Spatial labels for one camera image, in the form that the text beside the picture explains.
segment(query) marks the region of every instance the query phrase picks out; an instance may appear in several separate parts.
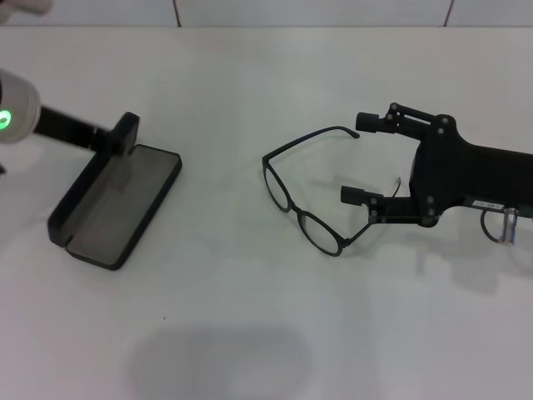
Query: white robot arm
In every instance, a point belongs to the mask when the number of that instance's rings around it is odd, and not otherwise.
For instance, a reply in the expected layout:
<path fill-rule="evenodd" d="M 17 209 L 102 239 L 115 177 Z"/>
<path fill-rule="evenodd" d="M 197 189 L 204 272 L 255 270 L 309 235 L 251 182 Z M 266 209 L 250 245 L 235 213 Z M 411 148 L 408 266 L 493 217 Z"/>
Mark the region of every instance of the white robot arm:
<path fill-rule="evenodd" d="M 28 81 L 0 69 L 0 143 L 24 139 L 37 126 L 41 102 Z"/>

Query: eyeglass temple arm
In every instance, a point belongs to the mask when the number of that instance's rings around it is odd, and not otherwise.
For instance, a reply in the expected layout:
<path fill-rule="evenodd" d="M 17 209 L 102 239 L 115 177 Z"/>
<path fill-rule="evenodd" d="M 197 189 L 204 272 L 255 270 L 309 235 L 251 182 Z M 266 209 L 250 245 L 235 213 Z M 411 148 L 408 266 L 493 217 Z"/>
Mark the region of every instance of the eyeglass temple arm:
<path fill-rule="evenodd" d="M 305 142 L 307 139 L 311 139 L 311 138 L 313 138 L 315 136 L 318 136 L 318 135 L 320 135 L 322 133 L 326 133 L 326 132 L 329 132 L 329 131 L 335 131 L 335 130 L 344 131 L 344 132 L 348 133 L 354 139 L 358 139 L 361 136 L 359 133 L 357 133 L 355 131 L 352 131 L 348 127 L 326 127 L 324 129 L 321 129 L 320 131 L 309 133 L 306 136 L 303 136 L 303 137 L 300 137 L 300 138 L 298 138 L 296 140 L 293 140 L 292 142 L 287 143 L 285 146 L 279 147 L 278 149 L 274 150 L 273 152 L 269 152 L 265 157 L 263 157 L 263 161 L 268 161 L 271 158 L 273 158 L 273 157 L 285 152 L 289 148 L 293 148 L 297 144 Z"/>

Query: label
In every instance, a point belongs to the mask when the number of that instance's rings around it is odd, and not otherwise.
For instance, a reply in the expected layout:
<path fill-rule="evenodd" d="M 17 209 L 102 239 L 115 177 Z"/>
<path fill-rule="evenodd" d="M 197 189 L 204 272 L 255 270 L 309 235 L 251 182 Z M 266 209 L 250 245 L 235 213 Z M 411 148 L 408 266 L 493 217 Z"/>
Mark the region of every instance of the label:
<path fill-rule="evenodd" d="M 496 204 L 495 202 L 482 202 L 480 200 L 475 200 L 472 203 L 472 206 L 483 207 L 483 208 L 492 208 L 493 210 L 501 210 L 503 208 L 502 204 Z"/>

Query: black eyeglasses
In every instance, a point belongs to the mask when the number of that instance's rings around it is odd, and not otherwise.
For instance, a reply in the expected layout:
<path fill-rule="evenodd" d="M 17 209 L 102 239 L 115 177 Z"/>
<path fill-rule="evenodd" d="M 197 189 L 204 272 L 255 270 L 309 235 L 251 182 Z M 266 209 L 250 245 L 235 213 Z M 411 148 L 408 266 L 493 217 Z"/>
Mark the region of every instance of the black eyeglasses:
<path fill-rule="evenodd" d="M 300 137 L 297 140 L 293 140 L 285 146 L 281 146 L 277 150 L 269 152 L 262 159 L 263 177 L 265 178 L 266 187 L 268 188 L 268 192 L 270 193 L 272 200 L 274 200 L 274 203 L 284 213 L 288 213 L 289 211 L 294 210 L 294 212 L 298 216 L 298 224 L 300 225 L 300 229 L 303 234 L 306 235 L 306 238 L 309 240 L 309 242 L 311 242 L 321 252 L 332 257 L 340 256 L 342 253 L 342 249 L 354 243 L 364 232 L 366 232 L 366 230 L 372 225 L 372 223 L 367 223 L 353 237 L 343 238 L 316 215 L 313 215 L 306 210 L 302 210 L 292 201 L 291 195 L 286 190 L 286 186 L 283 184 L 276 171 L 274 171 L 272 165 L 270 165 L 270 160 L 272 160 L 275 156 L 285 152 L 289 148 L 293 148 L 297 144 L 305 142 L 307 139 L 311 139 L 317 135 L 320 135 L 321 133 L 336 130 L 344 131 L 345 133 L 348 133 L 350 136 L 352 136 L 354 139 L 358 139 L 360 137 L 359 133 L 352 131 L 347 127 L 326 127 L 324 129 L 321 129 L 320 131 L 309 133 L 304 137 Z M 397 187 L 394 194 L 392 195 L 393 197 L 395 197 L 395 195 L 398 193 L 398 189 L 400 188 L 400 178 L 398 178 L 396 182 Z"/>

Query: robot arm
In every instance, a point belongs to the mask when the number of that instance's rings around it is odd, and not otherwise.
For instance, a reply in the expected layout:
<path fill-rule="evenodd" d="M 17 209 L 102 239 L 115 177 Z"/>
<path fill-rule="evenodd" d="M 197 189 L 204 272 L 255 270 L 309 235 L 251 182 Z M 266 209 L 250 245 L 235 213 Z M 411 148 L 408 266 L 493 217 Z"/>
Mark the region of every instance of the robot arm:
<path fill-rule="evenodd" d="M 529 185 L 533 155 L 475 146 L 457 132 L 453 117 L 434 116 L 396 103 L 384 118 L 359 113 L 356 129 L 399 133 L 420 141 L 409 181 L 410 197 L 383 197 L 359 188 L 342 188 L 342 202 L 368 206 L 369 222 L 416 223 L 430 228 L 448 208 L 478 208 L 503 213 L 500 242 L 513 243 L 517 217 L 533 217 Z"/>

